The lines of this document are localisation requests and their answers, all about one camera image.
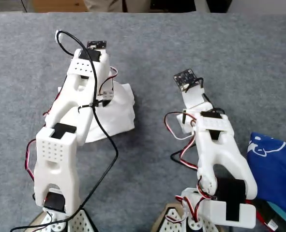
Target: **blue bag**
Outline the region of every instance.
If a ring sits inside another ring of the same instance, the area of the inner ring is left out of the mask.
[[[286,211],[286,142],[253,132],[247,161],[258,185],[257,197]]]

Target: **black cable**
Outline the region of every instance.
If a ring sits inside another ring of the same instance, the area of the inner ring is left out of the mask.
[[[200,83],[201,88],[203,88],[203,82],[204,82],[203,77],[199,77],[199,78],[196,77],[195,82],[197,82],[197,81]],[[185,90],[185,93],[186,93],[190,88],[192,88],[192,86],[188,86],[188,88]]]
[[[208,96],[203,93],[203,97],[212,105],[212,107],[214,108],[214,105],[212,104],[212,102],[210,101],[210,99],[208,98]]]
[[[25,9],[25,12],[27,13],[28,11],[27,11],[25,4],[23,3],[23,0],[20,0],[20,1],[21,1],[22,6],[23,6],[23,9]]]
[[[89,53],[87,52],[87,49],[86,47],[84,46],[84,44],[78,39],[76,38],[74,35],[66,32],[66,31],[63,31],[63,30],[60,30],[57,32],[57,41],[59,41],[59,35],[61,33],[64,33],[66,35],[68,35],[70,38],[72,38],[73,40],[75,40],[81,47],[82,49],[86,52],[88,58],[89,58],[89,61],[91,63],[91,67],[92,67],[92,70],[93,70],[93,73],[94,73],[94,93],[93,93],[93,103],[92,103],[92,111],[93,111],[93,114],[94,114],[94,118],[96,120],[96,122],[98,123],[100,129],[102,130],[102,132],[105,134],[105,136],[109,139],[109,141],[111,142],[111,144],[113,145],[115,151],[116,151],[116,154],[115,154],[115,157],[114,159],[112,160],[112,162],[110,163],[110,165],[107,167],[107,169],[105,170],[105,172],[102,174],[102,176],[100,177],[100,179],[97,181],[97,183],[95,184],[95,186],[92,188],[92,190],[89,192],[88,196],[85,198],[85,200],[83,201],[83,203],[79,206],[79,208],[68,218],[66,219],[63,219],[63,220],[59,220],[59,221],[53,221],[53,222],[50,222],[50,223],[46,223],[46,224],[42,224],[42,225],[32,225],[32,226],[18,226],[18,227],[14,227],[10,230],[10,232],[13,232],[13,231],[16,231],[16,230],[21,230],[21,229],[29,229],[29,228],[38,228],[38,227],[42,227],[42,226],[49,226],[49,225],[52,225],[52,224],[57,224],[57,223],[64,223],[64,222],[68,222],[69,220],[73,219],[77,214],[78,212],[84,207],[84,205],[87,203],[87,201],[90,199],[90,197],[92,196],[92,194],[95,192],[95,190],[98,188],[98,186],[100,185],[100,183],[102,182],[102,180],[104,179],[104,177],[107,175],[107,173],[109,172],[109,170],[112,168],[112,166],[114,165],[114,163],[116,162],[117,158],[118,158],[118,155],[119,155],[119,152],[118,152],[118,149],[117,149],[117,146],[116,144],[114,143],[114,141],[112,140],[112,138],[109,136],[109,134],[105,131],[105,129],[103,128],[102,124],[100,123],[99,121],[99,118],[96,114],[96,110],[95,110],[95,103],[97,101],[96,99],[96,96],[97,96],[97,83],[98,83],[98,79],[97,79],[97,75],[96,75],[96,70],[95,70],[95,67],[94,67],[94,64],[92,62],[92,58],[91,56],[89,55]]]
[[[176,151],[176,152],[174,152],[173,154],[171,154],[171,155],[170,155],[171,160],[173,160],[175,163],[181,164],[182,166],[184,166],[184,167],[186,167],[186,168],[189,168],[189,169],[191,169],[191,170],[194,170],[193,168],[190,168],[190,167],[188,167],[188,166],[185,166],[182,162],[180,162],[178,159],[175,158],[175,156],[176,156],[177,154],[180,154],[181,152],[182,152],[182,150],[179,150],[179,151]]]
[[[224,109],[219,108],[219,107],[214,107],[214,108],[210,109],[209,111],[212,111],[212,112],[221,111],[221,113],[223,113],[224,115],[226,114],[225,111],[224,111]]]

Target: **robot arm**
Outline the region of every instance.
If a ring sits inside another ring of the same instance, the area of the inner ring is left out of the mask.
[[[256,224],[256,209],[245,204],[245,199],[253,199],[257,185],[246,159],[241,155],[234,140],[234,131],[224,113],[213,110],[213,105],[204,100],[203,80],[196,78],[192,70],[185,70],[174,76],[182,91],[186,114],[177,116],[184,133],[195,133],[199,156],[197,177],[201,188],[211,196],[202,201],[198,215],[215,225],[253,228]],[[235,179],[217,178],[213,166],[223,165]],[[186,189],[182,197],[187,197],[193,208],[200,202],[201,195],[193,189]],[[184,207],[190,215],[190,206]]]

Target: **red wire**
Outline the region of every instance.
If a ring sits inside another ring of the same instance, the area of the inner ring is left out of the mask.
[[[179,201],[180,203],[181,203],[182,200],[183,200],[183,198],[182,198],[181,196],[178,196],[178,195],[175,196],[175,199],[176,199],[177,201]]]
[[[199,178],[199,180],[197,181],[197,190],[201,193],[201,195],[203,195],[204,198],[206,198],[206,199],[211,199],[211,196],[208,195],[207,193],[205,193],[205,192],[202,190],[202,188],[201,188],[201,186],[200,186],[200,181],[201,181],[201,179],[202,179],[202,176],[201,176],[201,177]]]
[[[196,206],[195,206],[195,217],[194,217],[195,222],[199,222],[198,219],[197,219],[197,212],[198,212],[200,203],[201,203],[203,200],[205,200],[204,197],[202,197],[202,198],[196,203]]]
[[[32,139],[32,140],[30,140],[29,142],[28,142],[28,144],[27,144],[27,148],[26,148],[26,158],[25,158],[25,170],[29,173],[29,176],[31,177],[31,179],[34,181],[34,175],[33,175],[33,173],[32,173],[32,171],[30,170],[30,168],[29,168],[29,154],[30,154],[30,152],[29,152],[29,147],[30,147],[30,145],[33,143],[33,142],[35,142],[36,141],[36,139]]]
[[[192,215],[192,218],[195,218],[195,212],[194,212],[194,210],[192,208],[192,205],[191,205],[189,199],[187,197],[184,197],[183,199],[186,201],[186,203],[187,203],[187,205],[188,205],[188,207],[190,209],[190,213]]]
[[[185,161],[182,156],[185,154],[185,152],[189,149],[189,147],[192,145],[192,143],[194,142],[194,140],[196,139],[195,136],[193,136],[191,138],[191,140],[189,141],[189,143],[183,148],[183,150],[180,152],[180,161],[182,164],[184,164],[185,166],[189,166],[190,168],[193,168],[195,170],[197,170],[197,166],[195,164],[192,164],[188,161]]]
[[[115,71],[115,74],[112,75],[112,76],[110,76],[110,77],[108,77],[108,78],[100,85],[100,88],[99,88],[99,94],[100,94],[100,95],[101,95],[102,87],[103,87],[103,85],[105,84],[105,82],[107,82],[107,81],[110,80],[110,79],[115,78],[115,77],[118,75],[117,69],[115,69],[115,68],[113,68],[113,67],[110,67],[110,68]]]
[[[168,131],[171,132],[171,133],[172,133],[173,131],[172,131],[172,129],[169,127],[168,123],[166,122],[166,118],[167,118],[167,116],[170,115],[170,114],[184,114],[184,115],[189,116],[190,118],[192,118],[192,120],[193,120],[194,122],[196,122],[196,118],[193,117],[193,116],[192,116],[191,114],[189,114],[189,113],[180,112],[180,111],[168,112],[168,113],[164,116],[163,121],[164,121],[164,124],[165,124],[166,128],[167,128]]]

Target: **gray carpet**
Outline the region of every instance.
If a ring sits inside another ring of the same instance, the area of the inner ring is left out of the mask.
[[[118,81],[129,82],[136,97],[135,130],[113,137],[120,158],[86,207],[101,232],[147,232],[175,194],[195,186],[196,174],[169,159],[184,143],[163,125],[166,112],[183,108],[172,76],[184,69],[205,78],[243,155],[252,131],[286,141],[286,16],[0,14],[0,231],[41,211],[23,163],[70,62],[54,42],[56,29],[85,43],[107,40]],[[113,156],[108,140],[79,149],[81,198]],[[266,230],[258,223],[255,231]]]

